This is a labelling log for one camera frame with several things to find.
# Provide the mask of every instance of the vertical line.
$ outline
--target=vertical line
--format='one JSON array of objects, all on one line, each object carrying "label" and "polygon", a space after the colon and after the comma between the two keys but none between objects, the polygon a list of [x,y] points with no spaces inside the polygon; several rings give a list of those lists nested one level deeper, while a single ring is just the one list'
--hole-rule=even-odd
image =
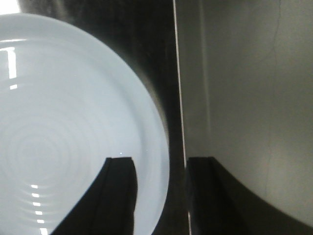
[{"label": "vertical line", "polygon": [[207,60],[207,45],[206,45],[206,30],[205,30],[205,16],[204,7],[202,0],[199,0],[199,14],[200,14],[200,35],[201,35],[201,55],[202,55],[202,75],[203,75],[203,86],[206,103],[206,125],[207,125],[207,136],[208,136],[208,151],[211,146],[211,118],[210,118],[210,92],[209,92],[209,73],[208,73],[208,60]]},{"label": "vertical line", "polygon": [[176,0],[173,0],[173,9],[174,9],[174,24],[175,24],[176,60],[177,60],[177,72],[178,72],[178,83],[179,83],[179,105],[180,105],[181,132],[182,132],[182,149],[183,149],[184,165],[186,168],[187,159],[186,159],[185,131],[184,131],[183,108],[182,108],[182,92],[181,92],[181,76],[180,76],[180,64],[179,64],[179,46],[178,46],[178,26],[177,26]]}]

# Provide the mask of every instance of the gray wall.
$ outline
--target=gray wall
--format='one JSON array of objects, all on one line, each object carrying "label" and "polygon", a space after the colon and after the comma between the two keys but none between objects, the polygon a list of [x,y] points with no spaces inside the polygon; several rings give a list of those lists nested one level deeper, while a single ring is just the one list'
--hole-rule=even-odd
[{"label": "gray wall", "polygon": [[186,156],[313,226],[313,1],[176,4]]}]

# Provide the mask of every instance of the dark background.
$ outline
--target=dark background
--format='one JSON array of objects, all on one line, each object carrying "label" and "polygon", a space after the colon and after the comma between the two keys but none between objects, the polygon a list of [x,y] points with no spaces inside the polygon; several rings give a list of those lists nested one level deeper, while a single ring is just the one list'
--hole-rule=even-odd
[{"label": "dark background", "polygon": [[171,0],[20,0],[22,12],[75,25],[119,54],[153,97],[168,128],[170,184],[154,235],[186,235],[187,209]]}]

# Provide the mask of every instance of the black object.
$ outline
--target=black object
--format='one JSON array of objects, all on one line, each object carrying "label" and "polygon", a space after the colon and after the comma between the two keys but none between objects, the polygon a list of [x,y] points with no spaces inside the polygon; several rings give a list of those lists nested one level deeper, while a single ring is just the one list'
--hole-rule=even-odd
[{"label": "black object", "polygon": [[250,234],[210,158],[189,158],[186,171],[192,235]]},{"label": "black object", "polygon": [[132,235],[137,180],[131,158],[107,158],[53,235]]},{"label": "black object", "polygon": [[189,158],[192,235],[313,235],[236,180],[215,158]]}]

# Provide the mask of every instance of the white bowl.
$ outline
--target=white bowl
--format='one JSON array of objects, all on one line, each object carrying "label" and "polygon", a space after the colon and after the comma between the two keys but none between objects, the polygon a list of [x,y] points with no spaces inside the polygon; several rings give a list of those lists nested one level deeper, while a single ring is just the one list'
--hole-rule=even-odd
[{"label": "white bowl", "polygon": [[0,234],[51,233],[106,157],[133,157],[135,235],[161,215],[169,155],[157,109],[112,50],[69,24],[0,16]]}]

